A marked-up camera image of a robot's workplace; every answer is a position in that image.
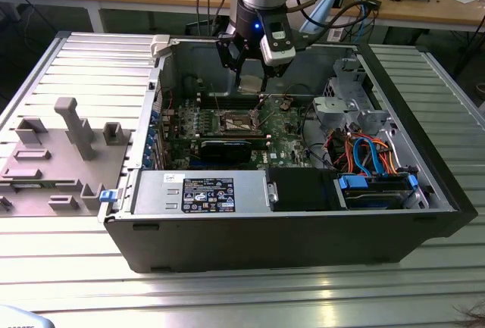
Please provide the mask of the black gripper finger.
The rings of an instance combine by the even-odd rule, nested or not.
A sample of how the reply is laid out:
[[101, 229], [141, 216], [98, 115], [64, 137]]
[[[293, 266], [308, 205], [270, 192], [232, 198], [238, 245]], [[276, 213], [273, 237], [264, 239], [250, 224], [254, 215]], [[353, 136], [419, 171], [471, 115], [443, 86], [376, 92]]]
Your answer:
[[216, 48], [224, 68], [235, 73], [234, 86], [241, 83], [241, 71], [249, 55], [249, 44], [239, 34], [220, 33], [217, 36]]
[[268, 80], [270, 78], [282, 77], [282, 75], [285, 74], [287, 68], [290, 66], [290, 63], [280, 64], [277, 66], [269, 66], [262, 61], [261, 66], [264, 72], [264, 76], [261, 83], [261, 91], [264, 92], [267, 88]]

